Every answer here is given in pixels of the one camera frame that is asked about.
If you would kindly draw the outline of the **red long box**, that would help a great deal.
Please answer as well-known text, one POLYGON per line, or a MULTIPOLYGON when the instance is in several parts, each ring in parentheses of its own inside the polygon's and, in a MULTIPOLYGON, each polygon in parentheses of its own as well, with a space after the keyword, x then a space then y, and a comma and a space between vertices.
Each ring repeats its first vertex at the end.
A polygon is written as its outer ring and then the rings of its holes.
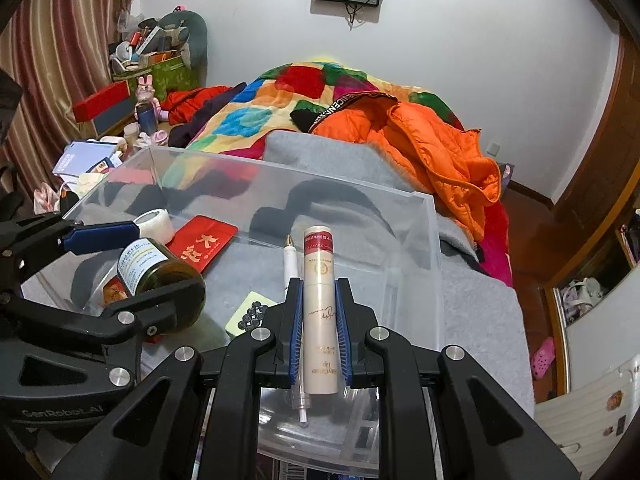
POLYGON ((126 81, 113 82, 88 98, 75 103, 72 107, 74 118, 76 122, 88 122, 102 114, 104 110, 108 110, 129 97, 130 90, 126 81))

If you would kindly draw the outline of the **orange down jacket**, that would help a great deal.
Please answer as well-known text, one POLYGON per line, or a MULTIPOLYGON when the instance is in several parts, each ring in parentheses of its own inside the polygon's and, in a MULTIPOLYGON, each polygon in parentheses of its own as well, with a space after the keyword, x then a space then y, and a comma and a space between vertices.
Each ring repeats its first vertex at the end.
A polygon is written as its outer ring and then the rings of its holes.
POLYGON ((310 132, 373 148, 415 188, 437 197, 470 242, 484 240, 501 174, 480 150, 478 130, 449 125, 422 104, 360 93, 321 114, 310 132))

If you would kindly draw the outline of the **pale green dotted card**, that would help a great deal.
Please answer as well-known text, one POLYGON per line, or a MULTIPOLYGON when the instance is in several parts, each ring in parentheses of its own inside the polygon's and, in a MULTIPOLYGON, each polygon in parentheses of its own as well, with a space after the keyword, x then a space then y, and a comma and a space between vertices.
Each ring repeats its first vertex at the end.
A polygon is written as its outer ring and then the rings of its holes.
POLYGON ((266 311, 276 303, 258 292, 249 292, 224 328, 234 338, 262 325, 266 311))

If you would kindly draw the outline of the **red garment on floor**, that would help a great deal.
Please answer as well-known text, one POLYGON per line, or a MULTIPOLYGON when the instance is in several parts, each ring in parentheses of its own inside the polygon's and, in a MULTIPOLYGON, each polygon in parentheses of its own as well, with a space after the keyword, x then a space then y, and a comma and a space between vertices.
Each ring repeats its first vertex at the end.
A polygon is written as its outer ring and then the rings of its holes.
POLYGON ((227 86, 195 88, 191 90, 174 90, 167 93, 166 99, 160 102, 163 118, 173 125, 190 122, 196 112, 210 99, 230 90, 227 86))

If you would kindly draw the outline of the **cream red-capped tube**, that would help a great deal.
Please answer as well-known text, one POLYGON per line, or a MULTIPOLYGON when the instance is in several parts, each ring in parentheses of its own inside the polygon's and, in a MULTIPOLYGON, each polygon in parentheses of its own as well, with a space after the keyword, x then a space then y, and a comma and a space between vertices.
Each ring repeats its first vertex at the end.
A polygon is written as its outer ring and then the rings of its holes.
POLYGON ((305 391, 310 396, 327 396, 337 393, 340 374, 333 235, 327 226, 306 229, 303 264, 305 391))

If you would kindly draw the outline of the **white pen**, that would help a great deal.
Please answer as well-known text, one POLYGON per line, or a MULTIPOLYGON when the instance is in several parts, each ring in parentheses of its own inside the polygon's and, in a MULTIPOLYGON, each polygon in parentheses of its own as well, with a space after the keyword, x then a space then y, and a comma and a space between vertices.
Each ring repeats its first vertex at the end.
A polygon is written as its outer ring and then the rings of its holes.
POLYGON ((299 426, 308 426, 308 410, 310 408, 310 397, 305 391, 303 373, 303 306, 302 293, 298 290, 299 270, 296 247, 293 237, 288 234, 283 248, 284 264, 284 292, 288 297, 290 285, 294 284, 295 312, 294 325, 291 340, 291 405, 297 412, 299 426))

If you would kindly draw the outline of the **blue notebook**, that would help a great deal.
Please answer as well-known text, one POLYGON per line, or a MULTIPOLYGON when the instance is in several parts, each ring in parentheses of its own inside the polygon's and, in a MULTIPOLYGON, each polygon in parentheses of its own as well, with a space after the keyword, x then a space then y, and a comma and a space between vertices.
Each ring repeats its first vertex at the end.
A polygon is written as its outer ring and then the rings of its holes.
POLYGON ((52 174, 57 177, 79 177, 85 172, 90 172, 100 162, 105 162, 107 167, 116 168, 122 161, 119 157, 116 144, 96 141, 73 141, 66 146, 61 157, 52 169, 52 174))

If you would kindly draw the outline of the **colourful patchwork quilt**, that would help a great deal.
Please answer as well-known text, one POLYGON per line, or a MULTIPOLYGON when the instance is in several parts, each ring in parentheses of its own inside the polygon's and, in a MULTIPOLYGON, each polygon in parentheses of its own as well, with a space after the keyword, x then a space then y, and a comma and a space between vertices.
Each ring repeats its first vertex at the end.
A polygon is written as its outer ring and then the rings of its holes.
POLYGON ((359 93, 383 93, 400 102, 418 103, 447 124, 462 127, 449 106, 425 89, 392 84, 337 63, 300 62, 267 70, 247 84, 209 118, 188 148, 261 159, 270 132, 307 132, 335 102, 359 93))

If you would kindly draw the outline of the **red tea packet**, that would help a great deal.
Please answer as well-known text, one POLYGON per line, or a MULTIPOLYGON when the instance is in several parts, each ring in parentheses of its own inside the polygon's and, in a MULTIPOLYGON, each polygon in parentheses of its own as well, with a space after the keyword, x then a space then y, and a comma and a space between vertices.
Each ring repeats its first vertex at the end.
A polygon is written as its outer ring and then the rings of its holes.
MULTIPOLYGON (((238 234, 236 226, 201 214, 194 216, 181 228, 174 229, 174 239, 164 246, 202 275, 238 234)), ((111 304, 128 297, 131 296, 120 281, 115 266, 115 275, 103 286, 103 302, 111 304)))

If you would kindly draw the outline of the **white tape roll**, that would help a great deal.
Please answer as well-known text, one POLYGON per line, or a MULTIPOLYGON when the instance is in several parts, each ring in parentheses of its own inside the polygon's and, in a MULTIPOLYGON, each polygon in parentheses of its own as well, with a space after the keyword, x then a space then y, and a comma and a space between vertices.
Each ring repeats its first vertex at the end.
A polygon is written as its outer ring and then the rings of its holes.
POLYGON ((138 227, 141 238, 152 238, 163 245, 167 245, 175 237, 176 231, 166 209, 152 209, 140 214, 134 219, 134 224, 138 227))

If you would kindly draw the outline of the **clear plastic storage bin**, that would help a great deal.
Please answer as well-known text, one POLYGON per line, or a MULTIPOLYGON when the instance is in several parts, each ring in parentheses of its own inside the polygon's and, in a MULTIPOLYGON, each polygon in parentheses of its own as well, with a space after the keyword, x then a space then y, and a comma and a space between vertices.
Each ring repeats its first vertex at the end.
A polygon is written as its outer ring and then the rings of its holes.
MULTIPOLYGON (((348 278, 355 301, 372 308, 378 324, 437 350, 444 320, 433 197, 362 179, 331 178, 328 170, 312 174, 234 156, 147 148, 109 174, 65 217, 95 224, 134 220, 162 208, 176 229, 201 214, 239 230, 204 271, 206 304, 198 322, 159 344, 146 344, 143 376, 184 344, 198 351, 228 344, 231 337, 224 326, 249 292, 281 302, 286 234, 293 237, 302 267, 304 232, 317 224, 332 231, 334 275, 348 278)), ((65 255, 30 278, 23 292, 47 306, 98 315, 117 255, 65 255)), ((311 401, 306 428, 299 426, 289 391, 262 390, 258 451, 329 472, 375 478, 376 390, 350 390, 342 375, 338 388, 333 396, 311 401)))

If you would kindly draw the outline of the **striped curtain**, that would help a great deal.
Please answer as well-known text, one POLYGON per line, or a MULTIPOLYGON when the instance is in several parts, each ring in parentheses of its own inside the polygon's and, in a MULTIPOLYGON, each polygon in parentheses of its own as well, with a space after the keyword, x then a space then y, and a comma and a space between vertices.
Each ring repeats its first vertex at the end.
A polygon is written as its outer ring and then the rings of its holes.
POLYGON ((81 137, 74 104, 107 86, 108 47, 132 0, 22 0, 1 34, 1 67, 24 90, 1 157, 21 190, 54 181, 66 145, 81 137))

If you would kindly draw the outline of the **green glass spray bottle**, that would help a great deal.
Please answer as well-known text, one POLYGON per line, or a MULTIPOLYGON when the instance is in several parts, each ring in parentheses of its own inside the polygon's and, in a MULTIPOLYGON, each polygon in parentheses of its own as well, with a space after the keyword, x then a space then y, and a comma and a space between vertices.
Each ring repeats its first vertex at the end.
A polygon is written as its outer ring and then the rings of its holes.
POLYGON ((185 330, 200 317, 206 296, 202 274, 176 257, 157 240, 142 237, 130 243, 120 253, 116 268, 117 275, 129 296, 194 280, 196 292, 184 292, 179 297, 177 330, 185 330))

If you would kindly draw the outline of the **dark purple garment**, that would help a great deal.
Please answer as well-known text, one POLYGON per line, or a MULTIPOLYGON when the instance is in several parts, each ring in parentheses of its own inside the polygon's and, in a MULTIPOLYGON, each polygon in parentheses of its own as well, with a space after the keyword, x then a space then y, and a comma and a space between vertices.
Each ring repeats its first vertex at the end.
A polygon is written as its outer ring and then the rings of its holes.
POLYGON ((168 136, 168 145, 172 148, 186 148, 189 143, 200 133, 210 118, 216 115, 237 94, 246 87, 245 82, 240 82, 230 90, 216 98, 206 101, 203 107, 194 114, 192 120, 186 124, 172 126, 168 136))

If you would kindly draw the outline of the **pink rabbit figurine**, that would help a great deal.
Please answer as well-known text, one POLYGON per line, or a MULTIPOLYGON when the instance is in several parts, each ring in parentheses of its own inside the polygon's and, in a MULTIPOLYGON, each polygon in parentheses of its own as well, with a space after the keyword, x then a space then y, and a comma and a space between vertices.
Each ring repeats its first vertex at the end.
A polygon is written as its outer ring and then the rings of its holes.
POLYGON ((137 119, 141 131, 152 136, 157 132, 160 124, 160 102, 155 97, 152 74, 138 78, 136 100, 134 117, 137 119))

